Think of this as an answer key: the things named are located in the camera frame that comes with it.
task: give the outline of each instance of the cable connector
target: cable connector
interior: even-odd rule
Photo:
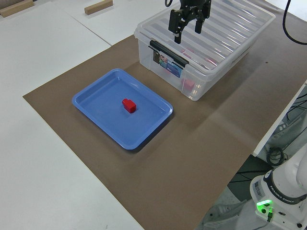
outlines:
[[[270,222],[271,219],[272,219],[272,217],[273,217],[273,208],[270,207],[270,211],[269,211],[269,213],[268,213],[268,219],[267,219],[267,221]]]

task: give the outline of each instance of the brown mat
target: brown mat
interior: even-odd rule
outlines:
[[[146,230],[192,230],[306,80],[306,47],[285,37],[281,10],[262,7],[276,20],[198,102],[141,66],[132,36],[24,98]],[[289,15],[288,22],[293,35],[307,37],[303,21]],[[174,107],[170,122],[137,153],[122,149],[71,103],[115,68]]]

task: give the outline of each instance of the red toy brick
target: red toy brick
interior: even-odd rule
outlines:
[[[122,101],[124,108],[129,112],[129,113],[133,113],[136,110],[136,104],[132,101],[132,100],[128,100],[127,98],[125,98]]]

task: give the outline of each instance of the clear plastic container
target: clear plastic container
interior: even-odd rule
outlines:
[[[140,63],[193,101],[200,99],[248,51],[275,15],[245,0],[213,0],[201,34],[195,20],[182,32],[181,44],[168,30],[174,4],[140,23]]]

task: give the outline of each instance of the transparent lid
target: transparent lid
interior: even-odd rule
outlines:
[[[178,10],[180,4],[170,8]],[[234,53],[275,18],[272,13],[245,0],[212,0],[210,17],[205,20],[201,34],[194,32],[196,20],[193,20],[184,28],[181,44],[177,44],[168,30],[170,8],[140,23],[137,30],[204,73],[227,64],[225,60],[232,62]]]

